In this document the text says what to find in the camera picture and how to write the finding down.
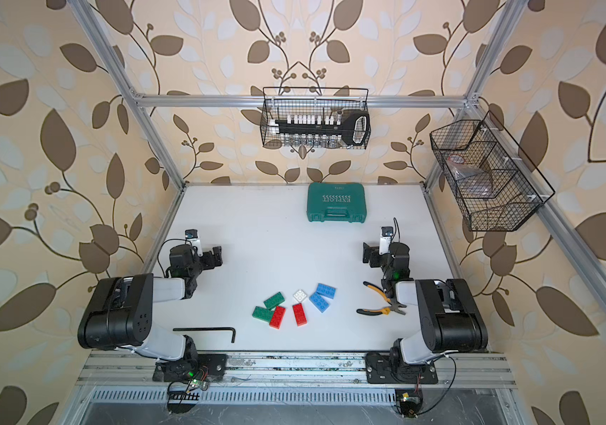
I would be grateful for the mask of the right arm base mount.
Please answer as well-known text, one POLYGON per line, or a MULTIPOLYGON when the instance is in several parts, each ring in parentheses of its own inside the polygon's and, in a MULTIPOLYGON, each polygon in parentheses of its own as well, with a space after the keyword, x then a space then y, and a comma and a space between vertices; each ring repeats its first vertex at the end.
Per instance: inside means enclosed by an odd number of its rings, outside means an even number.
POLYGON ((368 352, 364 360, 369 384, 430 385, 438 383, 437 370, 434 365, 409 365, 381 352, 368 352))

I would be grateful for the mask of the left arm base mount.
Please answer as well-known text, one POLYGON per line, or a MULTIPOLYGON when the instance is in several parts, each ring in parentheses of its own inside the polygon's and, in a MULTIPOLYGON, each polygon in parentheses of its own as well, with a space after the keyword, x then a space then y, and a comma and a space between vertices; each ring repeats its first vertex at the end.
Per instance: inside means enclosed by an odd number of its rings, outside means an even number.
POLYGON ((221 382, 227 370, 226 354, 198 354, 196 359, 157 362, 152 375, 153 382, 188 384, 192 380, 221 382))

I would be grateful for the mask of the red lego brick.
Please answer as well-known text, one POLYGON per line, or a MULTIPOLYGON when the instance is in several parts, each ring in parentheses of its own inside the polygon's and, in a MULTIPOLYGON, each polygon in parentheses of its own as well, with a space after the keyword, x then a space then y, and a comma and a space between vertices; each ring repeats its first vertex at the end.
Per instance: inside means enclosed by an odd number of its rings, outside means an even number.
POLYGON ((274 329, 280 329, 283 317, 285 316, 286 308, 282 306, 277 306, 272 314, 271 320, 269 322, 269 326, 274 329))
POLYGON ((302 327, 307 324, 307 317, 304 306, 299 303, 292 306, 294 318, 298 327, 302 327))

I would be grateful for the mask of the blue lego brick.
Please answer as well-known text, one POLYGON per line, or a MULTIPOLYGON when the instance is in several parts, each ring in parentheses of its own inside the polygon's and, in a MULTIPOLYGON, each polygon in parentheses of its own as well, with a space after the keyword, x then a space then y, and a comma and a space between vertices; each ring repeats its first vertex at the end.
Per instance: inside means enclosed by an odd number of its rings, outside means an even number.
POLYGON ((334 299, 336 296, 336 288, 323 284, 323 283, 319 283, 317 285, 316 291, 315 291, 318 295, 327 298, 327 299, 334 299))
POLYGON ((321 313, 325 313, 329 309, 329 302, 317 292, 313 293, 309 297, 309 300, 312 305, 321 313))

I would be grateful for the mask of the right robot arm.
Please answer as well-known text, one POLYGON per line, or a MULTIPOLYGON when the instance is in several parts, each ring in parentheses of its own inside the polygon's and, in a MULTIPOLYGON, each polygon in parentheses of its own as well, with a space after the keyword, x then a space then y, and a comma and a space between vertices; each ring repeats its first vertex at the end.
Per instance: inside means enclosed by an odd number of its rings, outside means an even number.
POLYGON ((382 271, 381 284, 363 285, 382 296, 388 306, 359 309, 359 315, 405 315, 409 306, 418 318, 416 333, 399 338, 388 364, 393 372, 428 364, 454 352, 477 352, 488 345, 489 333, 468 283, 463 279, 413 279, 410 248, 382 239, 378 246, 363 244, 362 262, 382 271))

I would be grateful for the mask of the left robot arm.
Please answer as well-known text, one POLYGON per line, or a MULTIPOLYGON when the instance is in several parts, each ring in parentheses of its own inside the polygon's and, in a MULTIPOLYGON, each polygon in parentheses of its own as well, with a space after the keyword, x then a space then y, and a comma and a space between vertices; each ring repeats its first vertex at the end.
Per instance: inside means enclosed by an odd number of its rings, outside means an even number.
POLYGON ((155 359, 163 371, 179 375, 178 380, 195 377, 200 363, 194 341, 159 326, 153 309, 191 299, 202 272, 222 266, 222 247, 201 251, 199 240, 191 237, 170 250, 169 262, 162 277, 148 273, 100 280, 77 331, 80 347, 130 350, 155 359))

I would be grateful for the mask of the green lego brick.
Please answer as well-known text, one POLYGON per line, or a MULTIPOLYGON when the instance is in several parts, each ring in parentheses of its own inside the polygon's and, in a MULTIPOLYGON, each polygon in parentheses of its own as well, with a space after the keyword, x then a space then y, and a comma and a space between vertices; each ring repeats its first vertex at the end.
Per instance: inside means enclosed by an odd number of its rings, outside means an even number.
POLYGON ((285 298, 283 297, 283 294, 281 292, 276 292, 276 294, 264 301, 264 306, 267 310, 274 310, 283 304, 284 301, 285 298))
POLYGON ((271 322, 272 318, 274 316, 274 311, 273 310, 268 310, 265 307, 261 307, 261 306, 256 306, 253 310, 253 313, 251 314, 251 316, 257 320, 260 320, 262 322, 271 322))

